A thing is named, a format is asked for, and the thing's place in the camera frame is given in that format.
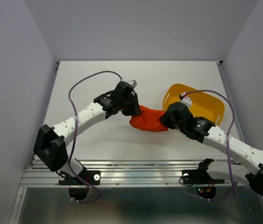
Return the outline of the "orange t shirt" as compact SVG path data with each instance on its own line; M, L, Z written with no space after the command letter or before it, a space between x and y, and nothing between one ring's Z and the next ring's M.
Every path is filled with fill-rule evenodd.
M139 105L141 115L131 117L129 124L138 130L149 132L166 132L168 128L160 122L160 118L165 114L163 110L154 110Z

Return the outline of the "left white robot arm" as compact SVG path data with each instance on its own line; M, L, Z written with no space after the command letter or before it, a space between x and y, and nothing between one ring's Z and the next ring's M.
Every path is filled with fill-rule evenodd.
M93 125L121 112L124 116L141 114L138 97L134 90L135 80L120 81L114 90L96 97L85 109L75 112L74 116L53 125L39 128L34 154L51 171L62 171L70 179L80 184L85 180L84 166L71 161L67 146L76 142L78 135Z

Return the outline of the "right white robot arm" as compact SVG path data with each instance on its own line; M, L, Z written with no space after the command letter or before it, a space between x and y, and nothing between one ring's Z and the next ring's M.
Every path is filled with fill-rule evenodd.
M184 170L185 185L222 184L234 181L263 196L263 151L253 148L221 130L204 117L194 117L188 107L176 102L159 119L169 129L177 129L187 138L229 154L235 163L204 159L197 169Z

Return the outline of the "yellow plastic basket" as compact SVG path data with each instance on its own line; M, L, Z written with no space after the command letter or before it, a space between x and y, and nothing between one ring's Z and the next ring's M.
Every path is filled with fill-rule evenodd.
M170 104L178 102L180 100L179 95L183 92L195 90L184 84L172 85L164 96L163 109L167 110ZM204 92L192 93L189 95L189 98L192 100L190 111L194 117L205 117L218 126L221 124L225 105L220 99Z

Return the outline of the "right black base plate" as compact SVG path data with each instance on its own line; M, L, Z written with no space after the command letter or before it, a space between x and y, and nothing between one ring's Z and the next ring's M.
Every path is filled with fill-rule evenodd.
M201 184L224 184L223 179L213 179L205 170L186 169L182 171L181 179L185 185L201 185Z

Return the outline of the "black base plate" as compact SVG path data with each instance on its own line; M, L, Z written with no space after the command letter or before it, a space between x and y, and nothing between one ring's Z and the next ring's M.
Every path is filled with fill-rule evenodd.
M205 170L186 169L182 171L181 179L185 185L201 185L201 184L224 184L223 179L213 179Z
M59 175L58 184L60 186L85 185L76 176L71 176L63 171L58 172L58 175ZM83 179L85 182L93 186L100 185L101 172L99 170L83 170L78 176L80 177L80 179Z

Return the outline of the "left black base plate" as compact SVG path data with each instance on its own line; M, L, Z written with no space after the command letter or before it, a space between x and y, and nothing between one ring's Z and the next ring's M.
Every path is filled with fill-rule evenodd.
M59 175L58 184L60 186L85 185L76 176L71 176L63 171L58 172L58 175ZM83 170L78 176L80 177L80 179L83 179L85 182L93 186L100 185L101 172L99 170Z

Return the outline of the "aluminium rail frame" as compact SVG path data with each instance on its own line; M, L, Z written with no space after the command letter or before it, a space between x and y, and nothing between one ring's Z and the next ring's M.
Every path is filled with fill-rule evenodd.
M73 115L69 91L82 110L116 86L116 73L136 80L140 104L153 109L162 108L173 84L225 93L216 61L61 61L45 124ZM236 197L207 202L179 182L183 170L226 156L178 131L142 132L118 114L82 133L74 156L89 170L101 171L101 198L72 201L69 187L59 185L57 174L35 157L22 173L10 223L263 224L263 198L249 187L239 185Z

